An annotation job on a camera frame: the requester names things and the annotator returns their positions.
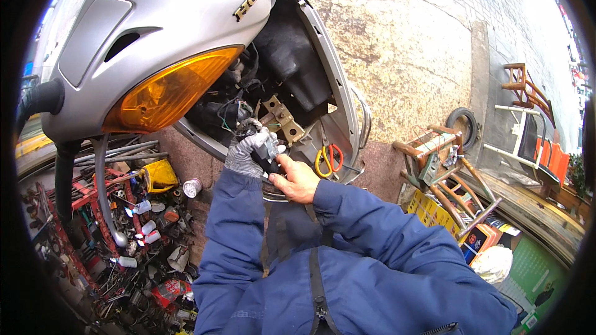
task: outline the blue jacket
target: blue jacket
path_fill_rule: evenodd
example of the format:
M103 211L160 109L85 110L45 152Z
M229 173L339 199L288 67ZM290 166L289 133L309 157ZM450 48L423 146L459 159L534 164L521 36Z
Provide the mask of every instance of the blue jacket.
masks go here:
M320 223L364 254L318 248L329 313L347 334L509 334L516 309L465 263L443 227L354 186L320 181ZM262 278L261 181L224 168L192 290L199 334L309 334L314 320L309 249L294 250Z

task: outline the metal bracket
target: metal bracket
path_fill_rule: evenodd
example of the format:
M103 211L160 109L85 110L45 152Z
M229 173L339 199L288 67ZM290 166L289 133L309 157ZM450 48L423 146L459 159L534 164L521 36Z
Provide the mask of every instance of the metal bracket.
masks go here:
M284 104L279 102L277 96L273 95L270 100L262 103L268 113L260 119L260 122L271 132L277 132L281 129L284 132L288 146L291 147L300 140L306 131L294 122L294 117Z

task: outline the person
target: person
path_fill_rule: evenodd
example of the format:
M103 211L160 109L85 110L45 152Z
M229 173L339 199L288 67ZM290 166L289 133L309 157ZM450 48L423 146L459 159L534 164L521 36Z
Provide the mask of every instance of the person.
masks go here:
M263 278L263 170L250 152L274 134L250 123L258 133L233 141L213 189L192 284L195 335L510 333L514 305L473 272L445 228L285 154L286 176L269 180L290 202L271 208Z

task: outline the stone pavement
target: stone pavement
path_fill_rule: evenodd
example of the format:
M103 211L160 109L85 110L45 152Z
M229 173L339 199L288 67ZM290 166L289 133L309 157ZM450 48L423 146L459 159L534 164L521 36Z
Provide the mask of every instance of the stone pavement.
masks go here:
M498 62L491 74L503 82L496 63L525 62L535 84L553 102L563 150L577 146L577 95L571 84L567 45L571 39L554 0L451 0L470 21L488 23L489 42Z

